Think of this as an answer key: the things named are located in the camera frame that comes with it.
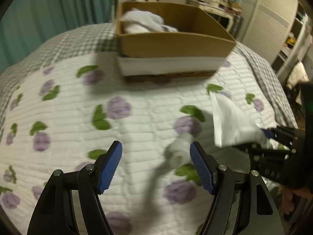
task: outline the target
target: blue textured gripper pad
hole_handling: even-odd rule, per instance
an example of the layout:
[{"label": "blue textured gripper pad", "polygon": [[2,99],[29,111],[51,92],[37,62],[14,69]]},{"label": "blue textured gripper pad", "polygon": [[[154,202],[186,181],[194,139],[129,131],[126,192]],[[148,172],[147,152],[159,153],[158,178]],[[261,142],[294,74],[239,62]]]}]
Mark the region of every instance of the blue textured gripper pad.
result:
[{"label": "blue textured gripper pad", "polygon": [[213,184],[212,173],[205,164],[194,143],[190,144],[190,157],[199,175],[203,188],[210,194],[213,194],[215,187]]},{"label": "blue textured gripper pad", "polygon": [[98,193],[103,194],[104,190],[107,190],[113,179],[116,168],[122,157],[123,146],[122,143],[118,143],[114,149],[113,154],[107,160],[107,163],[100,173],[100,181],[98,185]]}]

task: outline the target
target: white quilt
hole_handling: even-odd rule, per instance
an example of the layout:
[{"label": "white quilt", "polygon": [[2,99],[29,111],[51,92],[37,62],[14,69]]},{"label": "white quilt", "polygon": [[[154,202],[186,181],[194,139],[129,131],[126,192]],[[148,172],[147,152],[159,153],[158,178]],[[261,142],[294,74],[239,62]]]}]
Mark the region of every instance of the white quilt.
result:
[{"label": "white quilt", "polygon": [[[168,170],[164,149],[179,133],[191,132],[218,163],[249,171],[245,154],[214,147],[207,88],[231,98],[258,125],[275,123],[249,65],[233,52],[210,79],[129,85],[119,74],[115,52],[66,59],[33,73],[14,92],[6,111],[0,143],[2,207],[26,234],[52,172],[93,163],[119,140],[121,162],[100,196],[115,234],[195,234],[212,197],[199,185],[191,164]],[[183,113],[186,105],[199,108],[204,119]],[[79,229],[86,234],[77,193],[74,199]]]}]

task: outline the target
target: bed sheet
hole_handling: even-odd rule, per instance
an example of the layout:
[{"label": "bed sheet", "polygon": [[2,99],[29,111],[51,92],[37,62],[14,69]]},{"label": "bed sheet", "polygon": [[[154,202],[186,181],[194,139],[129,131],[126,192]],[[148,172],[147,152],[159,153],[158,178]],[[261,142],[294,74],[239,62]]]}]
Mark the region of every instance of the bed sheet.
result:
[{"label": "bed sheet", "polygon": [[[239,44],[210,79],[126,85],[116,66],[113,30],[104,24],[64,33],[1,76],[0,203],[22,234],[53,170],[69,172],[92,163],[99,149],[107,150],[115,139],[123,143],[123,157],[100,197],[114,232],[195,234],[212,197],[200,186],[192,164],[164,169],[167,145],[189,131],[219,163],[249,170],[245,154],[214,147],[208,89],[231,98],[262,127],[275,118],[294,123],[286,119],[284,95],[271,95],[270,88],[271,99],[263,94],[256,82],[261,72],[251,64],[256,68],[253,59],[265,61],[255,54],[247,59],[244,52],[251,51],[244,46]],[[274,99],[280,99],[276,107],[283,116],[272,108]],[[204,119],[186,114],[187,105],[199,108]],[[94,123],[96,110],[105,112],[101,125]],[[79,209],[77,194],[74,200]],[[84,234],[79,211],[76,217]]]}]

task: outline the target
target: metal screw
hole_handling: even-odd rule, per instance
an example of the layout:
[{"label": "metal screw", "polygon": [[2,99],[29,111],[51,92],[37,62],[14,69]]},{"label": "metal screw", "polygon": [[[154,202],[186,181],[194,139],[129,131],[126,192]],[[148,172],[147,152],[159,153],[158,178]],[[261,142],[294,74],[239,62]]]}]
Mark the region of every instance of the metal screw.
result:
[{"label": "metal screw", "polygon": [[60,169],[56,169],[54,172],[53,172],[53,175],[54,176],[60,176],[62,173],[62,171]]},{"label": "metal screw", "polygon": [[253,176],[255,176],[255,177],[257,177],[257,176],[259,175],[258,171],[256,171],[256,170],[252,170],[252,171],[251,171],[251,174],[252,174]]},{"label": "metal screw", "polygon": [[86,165],[86,170],[92,170],[94,168],[93,164],[87,164]]},{"label": "metal screw", "polygon": [[220,164],[220,165],[219,165],[219,169],[220,169],[220,170],[227,170],[227,166],[224,165],[224,164]]}]

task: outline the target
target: cardboard box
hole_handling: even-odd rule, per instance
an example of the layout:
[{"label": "cardboard box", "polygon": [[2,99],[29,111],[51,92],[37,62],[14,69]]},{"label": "cardboard box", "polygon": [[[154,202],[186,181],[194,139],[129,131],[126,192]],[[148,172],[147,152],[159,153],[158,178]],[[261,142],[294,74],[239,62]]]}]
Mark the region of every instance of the cardboard box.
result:
[{"label": "cardboard box", "polygon": [[[127,34],[121,16],[136,8],[161,16],[164,24],[178,33]],[[118,58],[124,76],[170,75],[186,77],[212,75],[224,62],[236,42],[203,10],[185,4],[124,2],[117,10]]]}]

